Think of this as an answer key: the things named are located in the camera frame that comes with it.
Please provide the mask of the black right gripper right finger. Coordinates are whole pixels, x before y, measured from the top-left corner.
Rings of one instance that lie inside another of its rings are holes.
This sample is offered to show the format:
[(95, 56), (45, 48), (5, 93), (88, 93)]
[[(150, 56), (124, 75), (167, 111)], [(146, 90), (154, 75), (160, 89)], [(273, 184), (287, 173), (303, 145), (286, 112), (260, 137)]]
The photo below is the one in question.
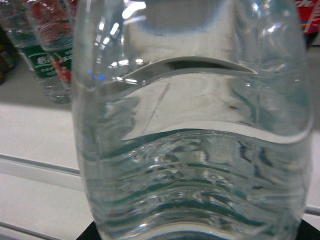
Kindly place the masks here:
[(305, 220), (302, 220), (295, 240), (320, 240), (320, 231)]

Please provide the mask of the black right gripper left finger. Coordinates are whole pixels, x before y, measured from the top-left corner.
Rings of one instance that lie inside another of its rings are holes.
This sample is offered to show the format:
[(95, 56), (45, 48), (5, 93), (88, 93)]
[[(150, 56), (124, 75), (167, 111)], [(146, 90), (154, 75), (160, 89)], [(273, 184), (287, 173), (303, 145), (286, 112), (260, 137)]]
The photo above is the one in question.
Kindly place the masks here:
[(77, 238), (76, 240), (100, 240), (100, 235), (97, 226), (93, 221)]

